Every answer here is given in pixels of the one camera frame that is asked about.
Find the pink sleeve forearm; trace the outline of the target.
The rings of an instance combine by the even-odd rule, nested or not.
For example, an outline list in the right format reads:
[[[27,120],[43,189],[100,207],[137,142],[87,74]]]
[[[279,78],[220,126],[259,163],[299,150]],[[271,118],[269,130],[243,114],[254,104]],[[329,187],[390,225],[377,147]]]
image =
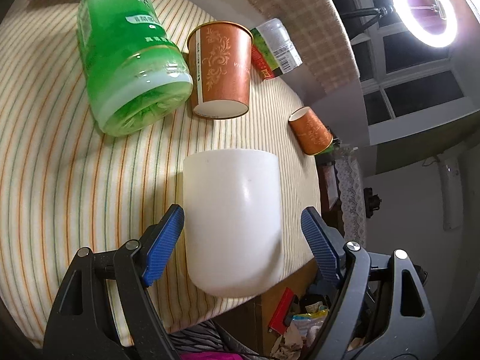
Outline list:
[[[239,354],[225,352],[182,353],[181,360],[242,360]]]

